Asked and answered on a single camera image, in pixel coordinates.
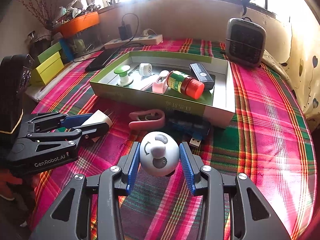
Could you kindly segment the white egg shaped gadget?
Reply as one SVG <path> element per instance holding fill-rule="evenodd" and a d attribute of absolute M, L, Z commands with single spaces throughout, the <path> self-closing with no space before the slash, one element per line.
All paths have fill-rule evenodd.
<path fill-rule="evenodd" d="M 149 175 L 169 177 L 180 161 L 177 142 L 168 134 L 154 131 L 146 134 L 140 143 L 139 161 Z"/>

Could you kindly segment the blue usb tester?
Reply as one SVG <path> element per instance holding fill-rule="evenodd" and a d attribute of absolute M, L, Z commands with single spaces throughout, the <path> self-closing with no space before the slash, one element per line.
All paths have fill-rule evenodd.
<path fill-rule="evenodd" d="M 173 129 L 191 136 L 189 145 L 199 148 L 210 132 L 211 123 L 200 116 L 174 110 L 167 116 L 167 124 Z"/>

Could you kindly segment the pink plastic clip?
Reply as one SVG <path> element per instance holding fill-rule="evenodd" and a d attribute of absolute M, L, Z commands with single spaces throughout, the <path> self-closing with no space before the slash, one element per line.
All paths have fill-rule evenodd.
<path fill-rule="evenodd" d="M 129 128 L 135 131 L 151 131 L 165 125 L 165 113 L 160 109 L 132 112 L 129 117 Z"/>

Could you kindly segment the silver white stick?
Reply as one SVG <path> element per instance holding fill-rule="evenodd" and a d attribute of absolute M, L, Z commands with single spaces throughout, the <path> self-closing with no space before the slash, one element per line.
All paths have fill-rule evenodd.
<path fill-rule="evenodd" d="M 152 87 L 153 83 L 157 81 L 158 78 L 159 78 L 159 75 L 157 74 L 150 75 L 149 77 L 144 77 L 140 82 L 139 89 L 140 90 L 149 89 L 150 87 Z"/>

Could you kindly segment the black rectangular sensor device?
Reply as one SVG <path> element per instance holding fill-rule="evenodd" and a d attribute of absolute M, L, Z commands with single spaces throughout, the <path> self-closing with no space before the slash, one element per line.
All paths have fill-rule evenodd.
<path fill-rule="evenodd" d="M 204 84 L 204 90 L 212 90 L 215 86 L 215 75 L 210 75 L 205 67 L 200 63 L 192 63 L 189 65 L 193 76 Z"/>

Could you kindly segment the white usb charger block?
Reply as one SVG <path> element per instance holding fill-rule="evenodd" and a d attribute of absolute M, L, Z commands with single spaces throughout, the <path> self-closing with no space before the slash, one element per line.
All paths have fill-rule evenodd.
<path fill-rule="evenodd" d="M 97 124 L 99 122 L 105 122 L 108 125 L 108 129 L 101 136 L 92 138 L 93 142 L 97 142 L 100 139 L 100 137 L 103 137 L 108 132 L 109 128 L 112 127 L 113 122 L 110 119 L 110 117 L 101 110 L 97 110 L 81 125 L 86 126 L 91 124 Z"/>

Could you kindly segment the yellow green box stack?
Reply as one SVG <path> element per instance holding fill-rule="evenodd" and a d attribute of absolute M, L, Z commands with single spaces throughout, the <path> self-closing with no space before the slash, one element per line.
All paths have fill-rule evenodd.
<path fill-rule="evenodd" d="M 64 64 L 61 60 L 61 49 L 60 42 L 57 42 L 38 56 L 40 64 L 31 72 L 30 84 L 32 86 L 47 85 L 63 70 Z"/>

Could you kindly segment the green cap white stand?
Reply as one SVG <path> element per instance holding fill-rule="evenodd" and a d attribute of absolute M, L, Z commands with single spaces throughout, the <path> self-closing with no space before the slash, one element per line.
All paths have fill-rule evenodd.
<path fill-rule="evenodd" d="M 128 75 L 130 70 L 129 65 L 118 66 L 114 69 L 114 74 L 119 76 L 119 80 L 117 85 L 119 86 L 127 86 L 133 82 L 133 78 Z"/>

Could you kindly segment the pink white tape dispenser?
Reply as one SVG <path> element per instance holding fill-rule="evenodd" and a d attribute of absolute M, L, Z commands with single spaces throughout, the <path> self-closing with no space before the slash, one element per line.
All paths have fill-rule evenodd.
<path fill-rule="evenodd" d="M 163 70 L 159 73 L 159 78 L 152 85 L 152 92 L 158 94 L 164 94 L 167 90 L 167 77 L 169 75 L 169 71 Z"/>

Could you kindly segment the green and grey cardboard box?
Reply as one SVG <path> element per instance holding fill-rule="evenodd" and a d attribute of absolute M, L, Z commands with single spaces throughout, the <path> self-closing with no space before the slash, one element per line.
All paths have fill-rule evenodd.
<path fill-rule="evenodd" d="M 210 90 L 200 91 L 198 82 L 190 95 L 178 83 L 191 65 L 201 77 L 212 78 Z M 121 55 L 90 81 L 96 96 L 146 109 L 182 111 L 198 115 L 213 126 L 226 128 L 235 114 L 233 75 L 228 61 L 195 54 L 165 51 L 129 51 Z"/>

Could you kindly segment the red lid green bottle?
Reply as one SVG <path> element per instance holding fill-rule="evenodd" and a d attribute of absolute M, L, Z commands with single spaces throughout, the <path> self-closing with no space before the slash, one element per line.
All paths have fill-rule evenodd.
<path fill-rule="evenodd" d="M 204 84 L 202 82 L 178 70 L 172 70 L 169 73 L 167 85 L 171 89 L 195 100 L 199 99 L 204 91 Z"/>

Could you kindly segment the orange planter tray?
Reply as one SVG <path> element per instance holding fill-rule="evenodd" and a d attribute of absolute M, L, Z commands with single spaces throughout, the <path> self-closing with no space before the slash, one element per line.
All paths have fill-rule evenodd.
<path fill-rule="evenodd" d="M 60 33 L 64 38 L 70 38 L 76 33 L 100 23 L 98 12 L 90 12 L 53 29 L 52 33 Z"/>

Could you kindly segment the dark grey mini heater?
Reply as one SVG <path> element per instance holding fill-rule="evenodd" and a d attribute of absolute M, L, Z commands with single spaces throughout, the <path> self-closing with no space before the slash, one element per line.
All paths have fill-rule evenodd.
<path fill-rule="evenodd" d="M 259 67 L 266 43 L 266 30 L 249 18 L 231 18 L 227 23 L 225 54 L 229 61 Z"/>

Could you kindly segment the floral cream curtain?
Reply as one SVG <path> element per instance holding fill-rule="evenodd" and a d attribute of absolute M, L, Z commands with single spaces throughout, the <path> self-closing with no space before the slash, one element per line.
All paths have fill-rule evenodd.
<path fill-rule="evenodd" d="M 319 23 L 293 21 L 291 34 L 289 58 L 277 60 L 266 50 L 263 63 L 287 83 L 313 132 L 319 129 Z"/>

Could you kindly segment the black window clamp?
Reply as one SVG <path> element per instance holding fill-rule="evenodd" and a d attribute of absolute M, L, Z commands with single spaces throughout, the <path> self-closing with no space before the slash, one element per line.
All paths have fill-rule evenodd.
<path fill-rule="evenodd" d="M 241 3 L 242 3 L 242 7 L 243 7 L 243 13 L 242 15 L 245 16 L 246 13 L 247 13 L 247 7 L 249 5 L 251 0 L 241 0 Z"/>

